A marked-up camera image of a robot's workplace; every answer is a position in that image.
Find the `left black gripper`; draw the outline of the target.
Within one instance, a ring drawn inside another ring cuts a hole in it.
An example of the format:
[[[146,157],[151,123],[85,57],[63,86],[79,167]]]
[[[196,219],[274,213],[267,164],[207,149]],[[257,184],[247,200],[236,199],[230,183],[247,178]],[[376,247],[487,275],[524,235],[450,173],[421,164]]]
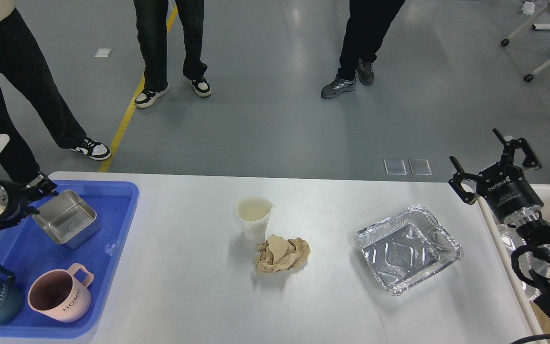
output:
[[[39,209],[28,205],[29,197],[57,196],[57,186],[44,173],[26,185],[0,181],[0,230],[11,228],[33,214],[40,214]]]

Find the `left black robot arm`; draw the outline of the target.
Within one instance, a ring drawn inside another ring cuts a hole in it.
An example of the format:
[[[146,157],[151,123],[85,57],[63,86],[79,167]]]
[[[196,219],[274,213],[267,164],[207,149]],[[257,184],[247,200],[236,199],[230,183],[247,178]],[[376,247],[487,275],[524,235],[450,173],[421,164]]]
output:
[[[30,204],[48,196],[57,196],[57,184],[40,172],[24,185],[0,180],[0,231],[18,225],[24,218],[39,214]]]

